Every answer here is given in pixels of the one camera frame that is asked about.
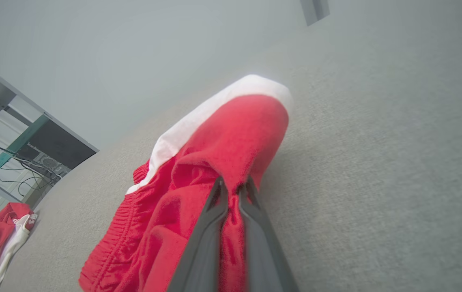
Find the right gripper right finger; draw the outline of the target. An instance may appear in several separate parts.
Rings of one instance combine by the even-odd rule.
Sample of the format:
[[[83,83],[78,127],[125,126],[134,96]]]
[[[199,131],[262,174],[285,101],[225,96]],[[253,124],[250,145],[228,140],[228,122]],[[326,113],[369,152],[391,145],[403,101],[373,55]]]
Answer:
[[[252,177],[238,188],[245,227],[247,288],[250,292],[299,292]]]

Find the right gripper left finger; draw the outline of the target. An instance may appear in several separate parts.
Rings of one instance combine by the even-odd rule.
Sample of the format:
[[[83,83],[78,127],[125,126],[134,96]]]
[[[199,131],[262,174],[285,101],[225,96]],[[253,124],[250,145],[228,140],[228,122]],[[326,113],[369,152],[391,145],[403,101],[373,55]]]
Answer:
[[[217,292],[219,289],[220,233],[228,214],[228,190],[218,177],[188,240],[169,292]]]

